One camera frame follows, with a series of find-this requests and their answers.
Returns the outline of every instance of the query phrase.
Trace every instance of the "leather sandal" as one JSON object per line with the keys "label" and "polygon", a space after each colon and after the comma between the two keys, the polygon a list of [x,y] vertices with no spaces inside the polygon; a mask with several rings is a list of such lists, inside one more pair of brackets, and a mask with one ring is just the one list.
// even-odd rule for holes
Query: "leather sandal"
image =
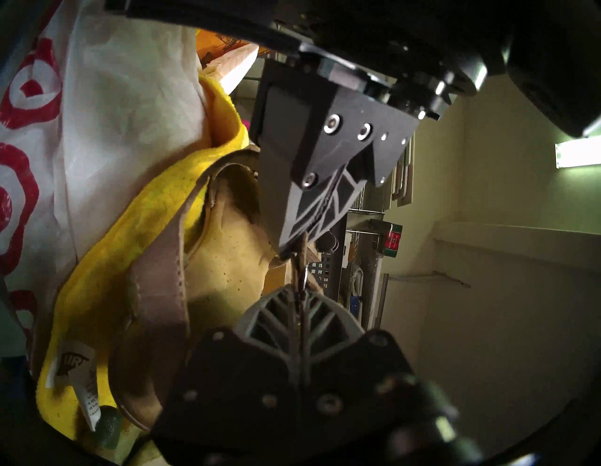
{"label": "leather sandal", "polygon": [[[258,154],[248,149],[213,164],[131,266],[131,310],[108,376],[119,410],[144,431],[201,333],[232,325],[261,295],[275,253],[258,213],[257,167]],[[186,255],[184,218],[207,183],[203,232]]]}

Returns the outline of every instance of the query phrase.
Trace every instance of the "wall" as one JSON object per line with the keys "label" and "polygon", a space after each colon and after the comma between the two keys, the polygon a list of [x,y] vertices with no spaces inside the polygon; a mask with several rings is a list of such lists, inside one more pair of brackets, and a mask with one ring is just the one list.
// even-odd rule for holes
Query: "wall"
{"label": "wall", "polygon": [[[383,273],[430,273],[435,245],[434,223],[456,219],[459,171],[463,156],[465,101],[458,98],[438,122],[423,121],[415,134],[413,203],[387,211],[384,220],[401,224],[403,234],[395,259],[385,258]],[[418,358],[419,336],[427,308],[429,285],[395,283],[388,288],[382,328],[397,339],[411,364]]]}
{"label": "wall", "polygon": [[498,453],[600,369],[600,275],[442,241],[435,267],[471,289],[433,288],[417,371],[458,407],[462,434]]}
{"label": "wall", "polygon": [[488,454],[548,422],[601,369],[601,236],[484,225],[601,233],[601,166],[556,169],[554,145],[568,139],[506,76],[466,100],[459,218],[474,223],[435,231],[434,268],[472,289],[430,285],[416,368]]}
{"label": "wall", "polygon": [[570,138],[494,76],[466,100],[460,219],[601,233],[601,165],[558,170]]}

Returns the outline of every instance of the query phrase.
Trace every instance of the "red target logo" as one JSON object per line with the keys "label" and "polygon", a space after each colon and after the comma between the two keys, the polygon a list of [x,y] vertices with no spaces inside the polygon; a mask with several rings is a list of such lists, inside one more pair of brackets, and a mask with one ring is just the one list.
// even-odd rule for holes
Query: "red target logo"
{"label": "red target logo", "polygon": [[0,123],[19,129],[58,117],[63,86],[52,40],[39,38],[25,57],[0,102]]}
{"label": "red target logo", "polygon": [[[17,149],[15,146],[0,143],[0,165],[14,171],[25,195],[23,210],[8,243],[8,249],[4,254],[0,254],[0,274],[6,276],[15,270],[21,259],[25,226],[35,209],[40,190],[29,167],[29,159],[25,155],[25,152]],[[0,233],[8,227],[12,215],[13,201],[10,194],[6,189],[0,188]]]}

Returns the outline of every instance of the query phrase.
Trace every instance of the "metal rod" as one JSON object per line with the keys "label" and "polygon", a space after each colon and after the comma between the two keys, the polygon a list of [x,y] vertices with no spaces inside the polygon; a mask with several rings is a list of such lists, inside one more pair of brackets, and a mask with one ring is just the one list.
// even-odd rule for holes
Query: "metal rod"
{"label": "metal rod", "polygon": [[377,307],[376,324],[374,328],[380,328],[382,314],[384,313],[384,301],[386,300],[386,288],[388,288],[388,274],[382,275],[382,288],[380,289],[380,303]]}
{"label": "metal rod", "polygon": [[371,302],[370,302],[370,318],[369,318],[369,322],[367,324],[367,329],[371,330],[372,328],[374,328],[374,324],[376,323],[376,286],[377,286],[377,282],[378,282],[378,277],[380,276],[380,272],[382,271],[382,259],[383,259],[383,255],[378,254],[377,255],[377,259],[376,259],[376,272],[374,273],[374,279],[372,281],[372,287],[371,289],[373,290],[371,292]]}
{"label": "metal rod", "polygon": [[349,212],[360,213],[363,215],[384,215],[386,212],[379,212],[378,210],[365,210],[365,209],[349,209]]}
{"label": "metal rod", "polygon": [[380,236],[380,233],[372,233],[371,231],[359,231],[359,230],[346,230],[347,233],[363,233],[364,235],[378,235]]}

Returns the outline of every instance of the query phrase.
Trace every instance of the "fluorescent light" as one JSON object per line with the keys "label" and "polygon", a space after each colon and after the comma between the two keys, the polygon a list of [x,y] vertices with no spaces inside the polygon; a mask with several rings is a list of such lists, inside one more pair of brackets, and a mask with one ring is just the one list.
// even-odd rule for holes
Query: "fluorescent light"
{"label": "fluorescent light", "polygon": [[601,164],[601,136],[555,145],[557,168]]}

